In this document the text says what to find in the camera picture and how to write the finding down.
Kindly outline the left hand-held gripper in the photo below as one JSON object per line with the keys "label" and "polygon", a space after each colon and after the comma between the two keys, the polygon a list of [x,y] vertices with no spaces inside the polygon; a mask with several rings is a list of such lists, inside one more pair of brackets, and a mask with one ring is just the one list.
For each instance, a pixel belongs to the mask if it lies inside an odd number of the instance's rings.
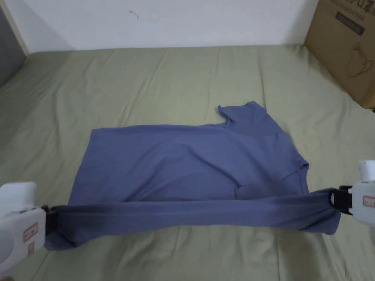
{"label": "left hand-held gripper", "polygon": [[35,204],[34,182],[0,187],[0,275],[13,277],[17,264],[41,249],[58,227],[56,207]]}

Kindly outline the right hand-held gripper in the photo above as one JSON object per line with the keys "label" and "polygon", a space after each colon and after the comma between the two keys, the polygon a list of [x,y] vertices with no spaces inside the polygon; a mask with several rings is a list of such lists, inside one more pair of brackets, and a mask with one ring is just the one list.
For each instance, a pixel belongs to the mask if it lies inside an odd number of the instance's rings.
{"label": "right hand-held gripper", "polygon": [[[349,194],[348,212],[357,221],[369,225],[375,225],[375,161],[359,161],[360,181],[352,186],[340,186]],[[330,205],[340,209],[341,192],[338,189],[329,191],[328,200]]]}

